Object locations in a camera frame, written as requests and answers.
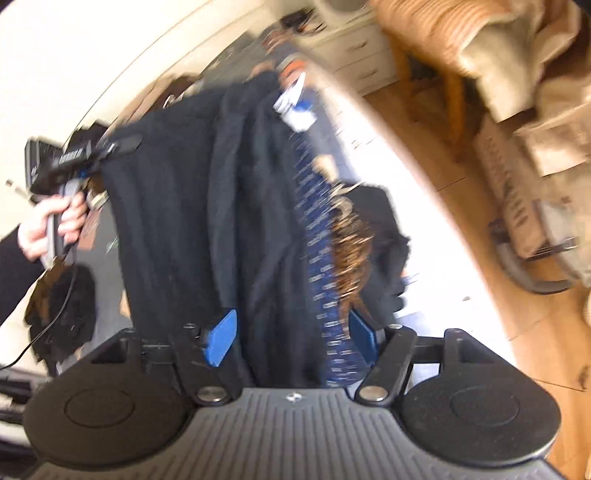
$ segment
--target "person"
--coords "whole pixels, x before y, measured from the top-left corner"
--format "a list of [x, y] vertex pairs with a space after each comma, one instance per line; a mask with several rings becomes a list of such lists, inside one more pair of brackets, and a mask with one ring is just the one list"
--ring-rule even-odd
[[86, 210], [82, 192], [72, 199], [54, 195], [39, 202], [29, 218], [0, 241], [0, 325], [44, 271], [40, 258], [47, 252], [47, 218], [62, 213], [57, 233], [66, 245], [73, 244], [80, 236]]

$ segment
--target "black jacket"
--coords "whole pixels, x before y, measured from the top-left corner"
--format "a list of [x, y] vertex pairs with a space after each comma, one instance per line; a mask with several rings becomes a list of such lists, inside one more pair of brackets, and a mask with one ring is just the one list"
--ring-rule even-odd
[[18, 246], [18, 227], [0, 241], [0, 325], [43, 273], [40, 260], [29, 262]]

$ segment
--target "black cable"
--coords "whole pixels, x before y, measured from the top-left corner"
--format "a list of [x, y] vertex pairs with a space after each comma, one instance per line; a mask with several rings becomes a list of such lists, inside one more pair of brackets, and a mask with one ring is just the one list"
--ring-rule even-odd
[[37, 335], [33, 340], [31, 340], [31, 342], [25, 347], [25, 349], [20, 353], [20, 355], [18, 355], [18, 357], [16, 358], [16, 360], [14, 362], [11, 362], [8, 365], [4, 365], [3, 367], [0, 367], [0, 372], [2, 370], [6, 370], [7, 368], [14, 367], [17, 363], [19, 363], [19, 361], [21, 360], [23, 355], [25, 353], [27, 353], [27, 350], [29, 350], [33, 346], [33, 344], [39, 340], [39, 338], [41, 338], [43, 335], [45, 335], [47, 333], [47, 331], [52, 327], [52, 325], [58, 321], [58, 319], [61, 317], [61, 314], [64, 313], [64, 310], [66, 309], [66, 306], [68, 305], [68, 302], [70, 301], [70, 296], [72, 295], [72, 290], [74, 290], [74, 283], [76, 282], [76, 276], [78, 274], [78, 267], [75, 263], [73, 264], [73, 268], [74, 268], [74, 271], [72, 272], [72, 279], [70, 280], [70, 286], [68, 287], [68, 293], [66, 293], [66, 298], [64, 299], [64, 303], [61, 304], [60, 310], [59, 310], [59, 312], [57, 312], [57, 315], [39, 333], [39, 335]]

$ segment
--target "ribbed rubber surface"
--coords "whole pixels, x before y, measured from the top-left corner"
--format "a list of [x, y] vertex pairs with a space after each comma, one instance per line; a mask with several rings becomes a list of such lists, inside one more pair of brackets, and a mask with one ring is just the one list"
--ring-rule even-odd
[[408, 440], [382, 408], [343, 390], [245, 390], [228, 406], [198, 411], [166, 450], [106, 472], [45, 463], [32, 480], [544, 480], [561, 478], [543, 460], [483, 471], [443, 462]]

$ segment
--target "metal rivet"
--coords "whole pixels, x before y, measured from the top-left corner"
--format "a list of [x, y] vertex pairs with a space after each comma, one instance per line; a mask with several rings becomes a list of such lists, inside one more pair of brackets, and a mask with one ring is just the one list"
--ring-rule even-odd
[[297, 401], [300, 401], [302, 398], [303, 397], [298, 392], [291, 392], [291, 393], [287, 394], [287, 396], [285, 397], [286, 400], [288, 400], [292, 403], [296, 403]]
[[367, 401], [382, 401], [388, 396], [388, 390], [371, 385], [359, 390], [359, 396]]
[[199, 400], [209, 403], [225, 400], [227, 396], [228, 394], [222, 387], [202, 387], [197, 392], [197, 398]]

